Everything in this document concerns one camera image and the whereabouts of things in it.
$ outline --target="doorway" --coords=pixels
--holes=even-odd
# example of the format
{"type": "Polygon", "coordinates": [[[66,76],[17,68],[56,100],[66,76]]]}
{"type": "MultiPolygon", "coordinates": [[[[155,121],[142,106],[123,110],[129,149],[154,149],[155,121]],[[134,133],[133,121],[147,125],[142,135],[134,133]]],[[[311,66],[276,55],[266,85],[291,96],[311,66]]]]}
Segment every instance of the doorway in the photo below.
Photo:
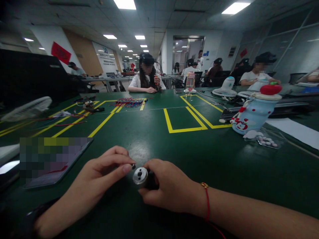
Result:
{"type": "Polygon", "coordinates": [[[193,58],[196,61],[198,52],[204,48],[204,36],[173,36],[173,61],[179,63],[179,71],[187,68],[187,60],[193,58]]]}

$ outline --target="red banner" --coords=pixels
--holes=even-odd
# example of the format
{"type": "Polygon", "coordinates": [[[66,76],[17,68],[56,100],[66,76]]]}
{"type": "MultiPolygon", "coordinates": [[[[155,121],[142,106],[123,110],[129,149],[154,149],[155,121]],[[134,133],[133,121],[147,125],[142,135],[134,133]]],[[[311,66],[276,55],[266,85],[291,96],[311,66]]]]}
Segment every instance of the red banner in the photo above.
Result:
{"type": "Polygon", "coordinates": [[[53,42],[51,55],[56,56],[60,61],[62,61],[65,64],[68,64],[71,58],[71,53],[65,50],[56,42],[53,42]]]}
{"type": "Polygon", "coordinates": [[[247,49],[245,48],[241,53],[240,53],[240,57],[243,58],[245,55],[247,55],[247,49]]]}

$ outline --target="person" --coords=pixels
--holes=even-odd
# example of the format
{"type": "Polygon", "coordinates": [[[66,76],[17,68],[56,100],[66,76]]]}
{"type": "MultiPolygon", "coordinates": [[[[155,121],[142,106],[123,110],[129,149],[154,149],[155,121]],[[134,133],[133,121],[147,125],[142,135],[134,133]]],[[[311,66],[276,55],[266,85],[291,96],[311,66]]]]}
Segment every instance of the person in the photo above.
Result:
{"type": "Polygon", "coordinates": [[[223,59],[220,57],[214,60],[213,67],[209,71],[207,71],[205,75],[212,78],[212,77],[215,77],[215,74],[217,72],[223,71],[223,67],[221,66],[222,62],[223,62],[223,59]]]}
{"type": "Polygon", "coordinates": [[[188,72],[191,72],[191,71],[198,72],[199,71],[198,69],[195,69],[193,67],[193,64],[194,64],[194,60],[192,58],[187,60],[187,68],[185,68],[182,71],[183,83],[185,83],[188,72]]]}
{"type": "Polygon", "coordinates": [[[314,71],[311,71],[308,74],[301,77],[297,81],[297,83],[299,83],[299,82],[319,83],[319,66],[314,71]]]}
{"type": "Polygon", "coordinates": [[[72,68],[71,75],[79,75],[79,76],[86,77],[85,71],[83,69],[77,67],[74,62],[70,61],[68,64],[68,67],[72,68]]]}
{"type": "Polygon", "coordinates": [[[204,58],[202,56],[203,56],[203,51],[200,50],[198,53],[198,58],[196,59],[196,63],[198,64],[197,66],[198,71],[201,71],[203,63],[204,63],[204,58]]]}
{"type": "MultiPolygon", "coordinates": [[[[27,233],[33,233],[34,238],[58,236],[89,213],[135,163],[129,152],[119,146],[88,161],[61,198],[27,214],[19,231],[21,238],[26,238],[27,233]]],[[[143,167],[154,172],[159,186],[157,190],[138,190],[145,204],[205,218],[238,238],[319,238],[319,220],[313,217],[209,186],[206,193],[205,184],[191,180],[168,161],[152,159],[143,167]]]]}
{"type": "Polygon", "coordinates": [[[270,52],[266,52],[259,56],[256,56],[253,69],[250,72],[245,72],[242,75],[239,83],[242,86],[250,86],[248,90],[256,91],[259,91],[263,85],[270,82],[277,82],[280,84],[280,80],[276,80],[268,74],[264,73],[264,70],[268,64],[276,62],[277,59],[275,57],[276,55],[272,55],[270,52]]]}
{"type": "Polygon", "coordinates": [[[156,74],[154,58],[147,52],[140,54],[140,71],[133,77],[129,92],[156,93],[158,90],[166,90],[159,74],[156,74]]]}
{"type": "Polygon", "coordinates": [[[239,77],[242,77],[245,72],[249,72],[250,70],[251,66],[249,65],[249,58],[244,58],[236,65],[234,71],[231,72],[229,76],[234,77],[235,82],[237,83],[239,77]]]}
{"type": "Polygon", "coordinates": [[[174,69],[172,70],[172,75],[179,75],[179,63],[176,62],[174,69]]]}

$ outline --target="green table surface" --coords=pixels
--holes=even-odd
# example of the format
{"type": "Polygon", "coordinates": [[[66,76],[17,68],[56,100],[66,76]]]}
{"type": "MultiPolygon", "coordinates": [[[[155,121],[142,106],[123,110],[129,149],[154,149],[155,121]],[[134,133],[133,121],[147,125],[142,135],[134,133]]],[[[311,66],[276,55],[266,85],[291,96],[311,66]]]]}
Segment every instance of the green table surface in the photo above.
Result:
{"type": "MultiPolygon", "coordinates": [[[[205,94],[210,95],[208,91],[212,89],[205,88],[205,94]]],[[[209,103],[213,103],[213,100],[222,102],[197,95],[209,103]]],[[[156,94],[97,94],[97,105],[123,97],[153,99],[148,100],[143,110],[140,107],[122,108],[113,114],[111,111],[115,107],[109,106],[112,102],[105,102],[101,105],[105,107],[104,112],[89,115],[86,123],[74,125],[61,133],[59,137],[88,137],[108,118],[94,134],[93,143],[58,184],[25,190],[19,182],[15,182],[3,193],[2,198],[9,211],[8,220],[17,226],[29,211],[62,196],[88,160],[100,156],[114,145],[126,148],[137,162],[137,167],[152,158],[167,160],[197,182],[206,182],[220,190],[281,205],[319,219],[317,150],[287,135],[289,142],[279,150],[260,146],[257,142],[246,142],[231,127],[218,126],[222,125],[218,121],[222,112],[217,109],[222,109],[221,106],[214,107],[197,96],[181,96],[183,94],[176,94],[174,90],[156,94]],[[165,111],[170,119],[172,133],[168,129],[165,111]]],[[[72,105],[73,100],[50,109],[46,115],[72,105]]],[[[319,130],[318,119],[318,112],[293,117],[293,120],[315,130],[319,130]]],[[[63,123],[76,120],[70,117],[63,123]]],[[[16,124],[0,123],[0,131],[16,124]]],[[[63,128],[52,127],[37,137],[52,137],[63,128]]],[[[0,136],[0,146],[18,143],[19,137],[30,137],[37,132],[31,129],[32,124],[0,136]]],[[[144,237],[149,235],[152,238],[198,238],[214,233],[201,219],[145,205],[132,181],[132,175],[133,172],[129,173],[108,190],[87,216],[69,228],[67,237],[135,238],[142,233],[144,237]]]]}

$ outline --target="cartoon decorated jar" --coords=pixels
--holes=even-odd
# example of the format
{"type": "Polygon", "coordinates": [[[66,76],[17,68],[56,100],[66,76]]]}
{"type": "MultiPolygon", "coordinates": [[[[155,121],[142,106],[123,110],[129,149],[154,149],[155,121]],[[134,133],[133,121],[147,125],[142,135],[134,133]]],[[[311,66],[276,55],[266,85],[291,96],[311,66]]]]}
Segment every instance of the cartoon decorated jar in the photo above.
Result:
{"type": "Polygon", "coordinates": [[[281,100],[281,96],[277,95],[281,90],[280,85],[265,85],[260,88],[260,92],[253,93],[232,117],[230,123],[233,124],[233,129],[243,135],[247,129],[258,131],[281,100]]]}

